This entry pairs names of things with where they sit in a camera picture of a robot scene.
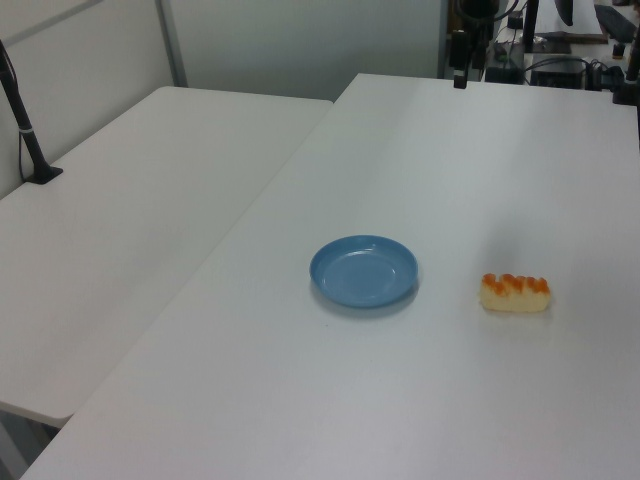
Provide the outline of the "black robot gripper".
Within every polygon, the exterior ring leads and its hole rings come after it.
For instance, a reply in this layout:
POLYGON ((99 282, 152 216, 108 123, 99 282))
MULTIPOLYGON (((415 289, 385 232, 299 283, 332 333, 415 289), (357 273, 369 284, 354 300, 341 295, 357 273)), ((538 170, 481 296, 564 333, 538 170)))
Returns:
MULTIPOLYGON (((498 0, 453 1, 454 13, 460 19, 463 29, 452 32, 452 69, 456 89, 467 87, 469 35, 466 31, 492 26, 499 7, 498 0)), ((471 34, 471 67, 473 69, 484 69, 486 49, 486 30, 478 29, 471 34)))

